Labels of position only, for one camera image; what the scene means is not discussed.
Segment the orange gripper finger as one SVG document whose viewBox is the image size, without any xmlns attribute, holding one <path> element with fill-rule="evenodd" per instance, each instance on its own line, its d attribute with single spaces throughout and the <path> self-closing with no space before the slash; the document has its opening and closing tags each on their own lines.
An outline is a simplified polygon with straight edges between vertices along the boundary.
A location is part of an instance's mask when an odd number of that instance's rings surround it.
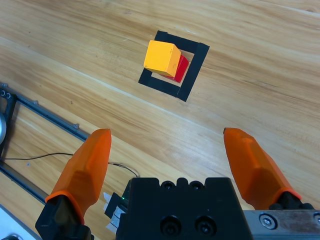
<svg viewBox="0 0 320 240">
<path fill-rule="evenodd" d="M 311 210 L 292 188 L 275 161 L 254 137 L 225 128 L 223 139 L 229 166 L 241 197 L 255 210 Z"/>
<path fill-rule="evenodd" d="M 35 223 L 43 240 L 93 240 L 84 216 L 100 196 L 106 177 L 112 134 L 95 130 L 68 160 Z"/>
</svg>

